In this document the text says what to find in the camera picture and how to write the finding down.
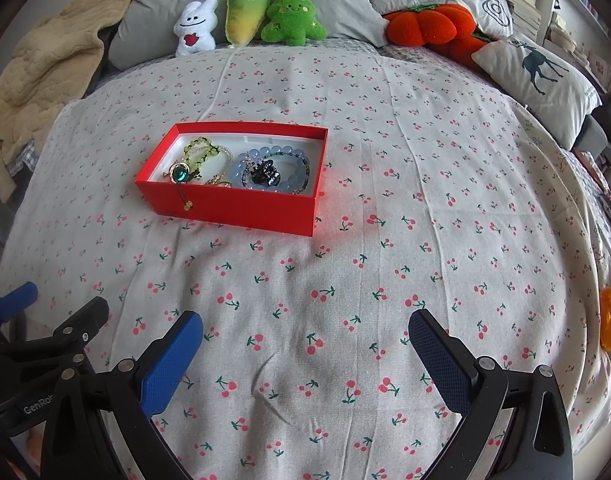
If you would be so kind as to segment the grey office chair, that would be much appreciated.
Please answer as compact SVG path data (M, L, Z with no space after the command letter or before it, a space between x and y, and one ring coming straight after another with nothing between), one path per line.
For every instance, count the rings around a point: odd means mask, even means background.
M611 91L601 96L601 106L584 119L574 150L604 155L611 163Z

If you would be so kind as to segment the beige quilted blanket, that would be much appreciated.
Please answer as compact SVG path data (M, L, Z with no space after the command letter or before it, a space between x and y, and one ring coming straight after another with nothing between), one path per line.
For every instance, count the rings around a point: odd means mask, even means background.
M17 188L8 165L29 142L43 148L65 105L81 99L102 62L98 33L118 24L131 0L71 0L37 22L0 76L0 200Z

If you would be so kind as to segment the green tree plush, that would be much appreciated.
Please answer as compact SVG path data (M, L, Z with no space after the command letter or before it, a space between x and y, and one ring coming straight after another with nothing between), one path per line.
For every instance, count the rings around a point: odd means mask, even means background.
M266 11L268 22L260 32L267 44L303 47L308 39L327 38L327 31L316 18L311 0L273 0Z

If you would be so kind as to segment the white ghost plush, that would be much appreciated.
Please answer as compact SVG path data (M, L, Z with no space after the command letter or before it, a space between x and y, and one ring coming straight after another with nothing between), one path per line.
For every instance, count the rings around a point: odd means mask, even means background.
M216 48L212 32L217 27L217 0L191 1L187 3L174 24L178 37L176 56L186 56Z

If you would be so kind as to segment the red cardboard box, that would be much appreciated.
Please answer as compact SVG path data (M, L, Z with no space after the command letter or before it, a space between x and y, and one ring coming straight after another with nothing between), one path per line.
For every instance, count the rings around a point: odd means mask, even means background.
M134 179L157 214L311 236L328 130L276 122L180 122ZM256 185L250 170L273 159L281 183ZM206 185L223 174L230 188Z

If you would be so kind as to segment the black flower hair clip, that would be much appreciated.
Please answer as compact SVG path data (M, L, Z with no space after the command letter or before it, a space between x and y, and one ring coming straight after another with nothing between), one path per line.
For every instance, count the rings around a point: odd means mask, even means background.
M278 168L274 165L274 160L270 158L263 159L258 164L255 164L250 170L250 177L256 185L265 186L266 188L278 186L282 178Z

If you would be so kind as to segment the white deer print pillow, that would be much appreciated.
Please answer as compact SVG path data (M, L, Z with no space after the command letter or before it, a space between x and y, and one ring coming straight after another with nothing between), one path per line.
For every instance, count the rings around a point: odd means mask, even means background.
M575 66L518 32L490 42L471 58L528 107L565 150L575 145L586 116L601 105L599 93Z

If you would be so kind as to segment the yellow green carrot plush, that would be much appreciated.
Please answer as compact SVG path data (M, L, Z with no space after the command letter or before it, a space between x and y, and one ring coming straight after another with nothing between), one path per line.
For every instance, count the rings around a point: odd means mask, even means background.
M225 36L234 48L246 47L255 38L266 17L270 0L228 0Z

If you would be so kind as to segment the orange persimmon plush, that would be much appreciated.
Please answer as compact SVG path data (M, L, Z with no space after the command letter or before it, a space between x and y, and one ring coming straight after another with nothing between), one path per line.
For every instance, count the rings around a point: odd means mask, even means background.
M399 47L425 47L474 72L482 68L473 55L492 38L478 26L473 14L456 3L429 4L394 11L383 16L386 36Z

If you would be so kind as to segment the small gold earring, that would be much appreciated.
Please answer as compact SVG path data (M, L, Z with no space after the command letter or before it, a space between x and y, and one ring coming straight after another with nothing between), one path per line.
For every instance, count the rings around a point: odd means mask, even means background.
M206 182L206 185L224 186L225 188L230 188L232 186L232 183L226 180L223 174L217 174L216 176L213 176L212 178L210 178Z

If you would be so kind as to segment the cherry print bed sheet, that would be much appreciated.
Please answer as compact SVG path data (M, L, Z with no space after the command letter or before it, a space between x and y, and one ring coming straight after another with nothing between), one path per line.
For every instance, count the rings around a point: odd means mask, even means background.
M176 122L328 131L309 237L156 214L134 179ZM456 426L407 340L429 310L475 354L547 364L584 448L611 419L578 170L518 103L430 52L328 46L167 58L58 116L5 245L29 332L103 296L98 368L186 310L202 348L156 425L194 478L416 479Z

